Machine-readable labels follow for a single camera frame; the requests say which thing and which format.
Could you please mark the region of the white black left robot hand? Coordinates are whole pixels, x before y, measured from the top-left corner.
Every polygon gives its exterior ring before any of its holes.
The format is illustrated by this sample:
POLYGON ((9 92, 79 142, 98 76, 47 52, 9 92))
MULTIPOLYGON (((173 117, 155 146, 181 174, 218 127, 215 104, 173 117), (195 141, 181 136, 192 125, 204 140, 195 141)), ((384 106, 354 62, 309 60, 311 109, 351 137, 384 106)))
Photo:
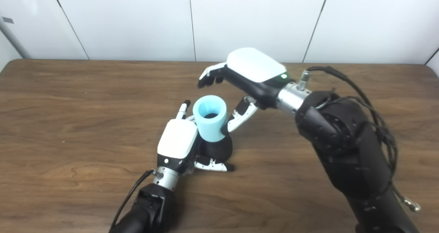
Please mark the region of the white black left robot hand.
POLYGON ((171 119, 158 143, 157 166, 169 168, 179 175, 189 175, 194 169, 233 172, 235 166, 226 161, 233 152, 230 136, 216 142, 202 138, 194 116, 187 117, 190 100, 185 100, 176 118, 171 119))

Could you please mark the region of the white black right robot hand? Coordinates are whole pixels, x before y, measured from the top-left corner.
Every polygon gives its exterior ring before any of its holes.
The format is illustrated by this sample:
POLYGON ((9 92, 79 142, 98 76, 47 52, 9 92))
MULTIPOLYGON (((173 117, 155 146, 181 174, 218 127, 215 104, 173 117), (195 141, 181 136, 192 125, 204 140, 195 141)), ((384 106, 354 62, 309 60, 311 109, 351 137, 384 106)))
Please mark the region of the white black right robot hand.
POLYGON ((236 130, 258 109, 278 108, 279 93, 292 82, 281 63, 252 47, 237 49, 229 53, 226 62, 207 67, 197 86, 201 89, 224 80, 246 95, 221 127, 223 135, 236 130))

